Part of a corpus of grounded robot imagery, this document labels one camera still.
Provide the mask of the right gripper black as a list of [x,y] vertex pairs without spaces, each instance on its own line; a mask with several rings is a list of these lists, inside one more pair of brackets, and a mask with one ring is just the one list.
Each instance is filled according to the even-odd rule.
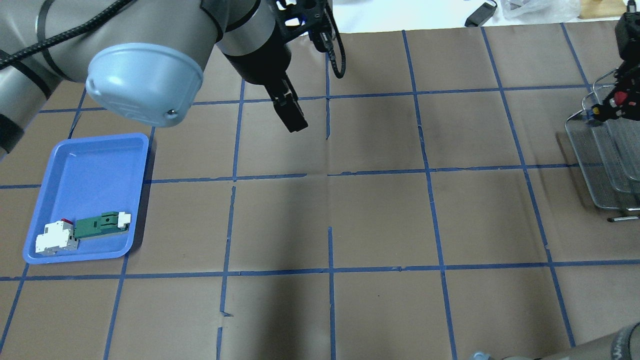
[[636,11],[622,14],[615,25],[615,41],[622,63],[617,70],[608,71],[594,82],[596,85],[608,76],[615,78],[606,96],[592,105],[592,116],[599,123],[619,118],[639,121],[639,23],[640,14]]

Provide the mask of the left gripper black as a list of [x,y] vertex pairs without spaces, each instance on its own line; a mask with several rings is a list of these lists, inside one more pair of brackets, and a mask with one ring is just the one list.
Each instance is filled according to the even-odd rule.
[[253,52],[228,55],[227,59],[245,81],[265,87],[275,112],[290,133],[309,127],[297,92],[286,74],[291,63],[291,51],[279,30],[274,30]]

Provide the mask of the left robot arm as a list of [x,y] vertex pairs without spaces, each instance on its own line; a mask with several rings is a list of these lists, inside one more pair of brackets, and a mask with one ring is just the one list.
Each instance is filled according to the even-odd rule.
[[267,0],[3,0],[1,155],[64,80],[118,116],[178,125],[214,48],[265,87],[289,132],[306,129],[276,11]]

